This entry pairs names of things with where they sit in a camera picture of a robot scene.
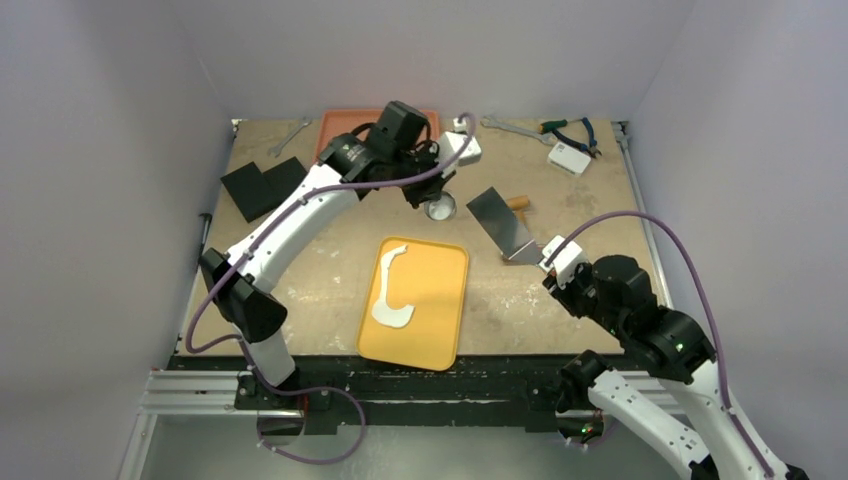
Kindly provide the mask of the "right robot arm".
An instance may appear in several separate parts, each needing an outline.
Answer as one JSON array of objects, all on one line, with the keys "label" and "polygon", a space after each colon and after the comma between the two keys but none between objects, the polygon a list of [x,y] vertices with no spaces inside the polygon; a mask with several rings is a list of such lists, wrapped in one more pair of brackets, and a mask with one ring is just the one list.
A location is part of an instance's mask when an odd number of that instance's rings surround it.
[{"label": "right robot arm", "polygon": [[591,405],[650,445],[682,479],[804,479],[780,460],[732,404],[718,352],[687,314],[662,306],[648,274],[631,257],[594,263],[583,253],[544,260],[543,285],[572,316],[588,318],[619,341],[684,411],[682,423],[640,393],[600,354],[586,350],[560,371],[559,413]]}]

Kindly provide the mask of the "wooden dough roller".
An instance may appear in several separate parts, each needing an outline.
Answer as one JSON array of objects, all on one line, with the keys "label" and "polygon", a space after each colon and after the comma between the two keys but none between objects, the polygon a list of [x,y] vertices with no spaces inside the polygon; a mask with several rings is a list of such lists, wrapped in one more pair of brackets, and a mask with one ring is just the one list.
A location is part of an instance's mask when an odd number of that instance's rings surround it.
[{"label": "wooden dough roller", "polygon": [[514,213],[518,221],[526,226],[527,219],[525,211],[530,207],[530,200],[527,195],[512,197],[506,200],[507,206]]}]

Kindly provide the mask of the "round cut dough wrapper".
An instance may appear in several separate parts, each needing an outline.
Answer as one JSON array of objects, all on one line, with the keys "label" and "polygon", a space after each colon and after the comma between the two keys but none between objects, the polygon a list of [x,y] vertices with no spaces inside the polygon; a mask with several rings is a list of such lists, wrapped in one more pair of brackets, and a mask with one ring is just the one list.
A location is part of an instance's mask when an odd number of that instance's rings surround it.
[{"label": "round cut dough wrapper", "polygon": [[427,208],[427,215],[434,221],[445,221],[452,217],[454,208],[449,205],[430,204]]}]

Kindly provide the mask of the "metal ring cutter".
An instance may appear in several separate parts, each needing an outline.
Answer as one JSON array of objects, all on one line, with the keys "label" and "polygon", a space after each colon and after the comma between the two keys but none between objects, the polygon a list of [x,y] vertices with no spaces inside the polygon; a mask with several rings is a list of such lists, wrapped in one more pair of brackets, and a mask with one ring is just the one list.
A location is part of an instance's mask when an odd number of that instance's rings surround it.
[{"label": "metal ring cutter", "polygon": [[425,204],[425,215],[433,221],[447,221],[454,217],[457,210],[455,198],[447,191],[443,191],[438,199],[430,200]]}]

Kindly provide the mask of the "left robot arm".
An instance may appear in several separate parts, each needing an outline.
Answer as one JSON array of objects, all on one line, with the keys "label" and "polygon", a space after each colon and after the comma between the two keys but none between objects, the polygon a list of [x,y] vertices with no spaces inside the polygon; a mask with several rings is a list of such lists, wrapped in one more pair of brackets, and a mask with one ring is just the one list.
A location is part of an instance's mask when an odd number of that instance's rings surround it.
[{"label": "left robot arm", "polygon": [[285,271],[373,190],[399,187],[413,207],[432,199],[448,178],[447,165],[429,118],[391,101],[376,121],[332,138],[300,185],[250,235],[224,252],[203,253],[207,295],[197,311],[215,305],[232,326],[232,338],[263,378],[259,395],[272,408],[287,408],[298,395],[296,363],[282,334],[288,311],[272,294]]}]

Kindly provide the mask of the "yellow tray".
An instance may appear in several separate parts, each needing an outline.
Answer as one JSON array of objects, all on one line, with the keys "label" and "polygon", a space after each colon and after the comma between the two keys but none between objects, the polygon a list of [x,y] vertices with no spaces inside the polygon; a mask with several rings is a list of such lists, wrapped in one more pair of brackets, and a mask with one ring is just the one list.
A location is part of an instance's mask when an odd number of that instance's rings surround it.
[{"label": "yellow tray", "polygon": [[456,360],[469,266],[457,245],[390,236],[377,250],[356,337],[369,360],[445,371]]}]

